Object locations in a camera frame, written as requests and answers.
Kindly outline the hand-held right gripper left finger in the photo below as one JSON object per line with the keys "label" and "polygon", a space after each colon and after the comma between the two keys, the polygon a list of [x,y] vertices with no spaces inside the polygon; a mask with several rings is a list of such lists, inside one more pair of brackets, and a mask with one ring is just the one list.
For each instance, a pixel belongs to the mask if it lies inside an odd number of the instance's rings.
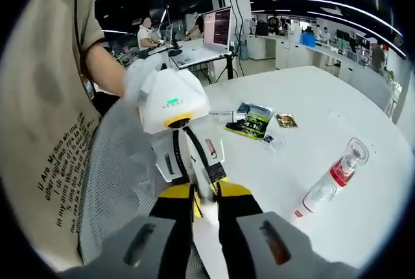
{"label": "hand-held right gripper left finger", "polygon": [[193,242],[192,183],[161,192],[150,214],[137,216],[106,238],[91,263],[62,278],[185,278]]}

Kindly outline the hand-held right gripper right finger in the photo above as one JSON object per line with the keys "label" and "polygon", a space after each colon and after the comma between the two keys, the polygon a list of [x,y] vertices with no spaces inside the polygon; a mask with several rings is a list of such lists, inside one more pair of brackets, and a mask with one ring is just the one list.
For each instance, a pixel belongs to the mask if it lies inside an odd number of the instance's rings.
{"label": "hand-held right gripper right finger", "polygon": [[274,212],[264,212],[251,191],[217,182],[219,241],[230,278],[357,278],[356,268],[329,262],[310,239]]}

